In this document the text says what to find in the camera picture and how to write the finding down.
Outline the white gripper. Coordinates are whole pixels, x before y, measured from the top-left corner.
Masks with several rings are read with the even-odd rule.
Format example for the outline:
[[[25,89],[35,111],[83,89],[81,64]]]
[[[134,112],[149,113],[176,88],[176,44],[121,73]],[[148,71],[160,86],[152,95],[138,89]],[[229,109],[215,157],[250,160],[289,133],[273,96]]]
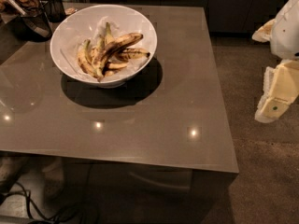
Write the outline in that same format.
[[[279,119],[299,96],[299,0],[288,0],[276,17],[254,32],[257,42],[269,42],[274,55],[283,60],[267,67],[263,76],[263,96],[255,119],[270,123]]]

